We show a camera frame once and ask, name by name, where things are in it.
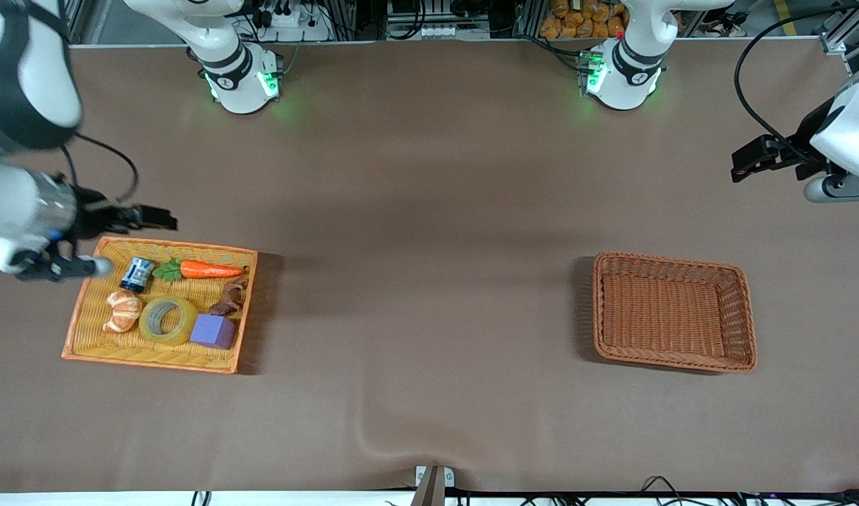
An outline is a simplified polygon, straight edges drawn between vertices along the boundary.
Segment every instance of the purple cube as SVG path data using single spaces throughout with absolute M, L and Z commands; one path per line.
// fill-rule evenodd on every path
M 199 314 L 189 340 L 208 348 L 230 349 L 235 333 L 236 324 L 233 324 L 233 321 L 223 316 Z

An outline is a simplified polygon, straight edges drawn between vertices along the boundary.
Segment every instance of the empty basket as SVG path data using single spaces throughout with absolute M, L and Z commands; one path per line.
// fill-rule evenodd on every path
M 757 364 L 751 295 L 737 266 L 606 251 L 595 257 L 593 282 L 601 356 L 719 372 Z

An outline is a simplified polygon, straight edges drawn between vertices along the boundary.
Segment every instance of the brown tablecloth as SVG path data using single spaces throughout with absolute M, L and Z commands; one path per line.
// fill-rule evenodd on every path
M 249 116 L 181 48 L 72 51 L 83 130 L 179 217 L 140 235 L 263 252 L 247 374 L 64 361 L 79 283 L 0 275 L 0 491 L 395 487 L 426 463 L 484 490 L 859 486 L 859 205 L 809 204 L 791 170 L 730 182 L 761 134 L 732 90 L 744 43 L 678 42 L 632 112 L 522 42 L 305 47 Z M 843 80 L 812 39 L 744 72 L 789 134 Z M 72 151 L 84 186 L 127 184 Z M 741 266 L 758 368 L 596 359 L 604 249 Z

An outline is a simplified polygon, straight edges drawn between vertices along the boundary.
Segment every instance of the woven tray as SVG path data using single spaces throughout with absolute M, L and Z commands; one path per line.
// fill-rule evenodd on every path
M 79 289 L 67 341 L 61 356 L 69 360 L 88 360 L 109 364 L 144 365 L 148 368 L 186 369 L 190 371 L 223 372 L 233 374 L 239 363 L 239 350 L 243 345 L 245 321 L 249 314 L 258 252 L 253 249 L 211 246 L 169 240 L 147 240 L 102 237 L 95 250 L 96 256 L 107 257 L 114 262 L 114 271 L 105 278 L 87 278 Z M 211 349 L 196 343 L 180 346 L 164 346 L 149 342 L 139 332 L 138 323 L 133 329 L 121 334 L 101 329 L 111 317 L 111 306 L 106 304 L 108 294 L 119 288 L 120 280 L 127 272 L 133 257 L 160 263 L 170 259 L 197 259 L 213 264 L 249 268 L 249 285 L 243 295 L 243 308 L 227 316 L 236 324 L 233 348 Z M 229 279 L 180 279 L 172 283 L 151 276 L 146 290 L 139 296 L 147 304 L 164 294 L 178 295 L 204 313 L 218 300 L 224 284 Z M 179 321 L 179 314 L 170 311 L 164 318 L 164 326 L 172 327 Z
M 719 372 L 757 364 L 751 296 L 736 266 L 607 251 L 593 268 L 605 358 Z

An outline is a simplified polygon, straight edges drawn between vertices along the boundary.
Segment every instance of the orange tray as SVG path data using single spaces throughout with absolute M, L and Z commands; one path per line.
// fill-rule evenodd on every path
M 233 374 L 239 364 L 239 351 L 243 345 L 245 323 L 249 315 L 258 252 L 239 247 L 212 246 L 172 240 L 131 239 L 102 237 L 95 255 L 114 263 L 114 270 L 104 278 L 87 278 L 79 289 L 79 297 L 70 318 L 67 341 L 61 356 L 68 360 L 88 360 L 108 364 L 143 365 L 147 368 L 186 369 L 189 371 L 222 372 Z M 243 295 L 243 307 L 227 316 L 236 324 L 236 336 L 231 349 L 211 349 L 196 343 L 164 346 L 149 342 L 139 332 L 138 323 L 130 330 L 114 334 L 102 330 L 102 324 L 111 318 L 111 306 L 105 302 L 111 292 L 120 288 L 133 257 L 166 262 L 170 259 L 195 259 L 212 264 L 249 268 L 249 285 Z M 180 279 L 166 283 L 151 276 L 146 290 L 138 297 L 147 304 L 160 295 L 182 297 L 204 313 L 220 300 L 221 291 L 228 279 Z M 179 314 L 170 311 L 164 325 L 179 322 Z
M 719 372 L 757 365 L 751 295 L 737 266 L 606 251 L 593 282 L 601 356 Z

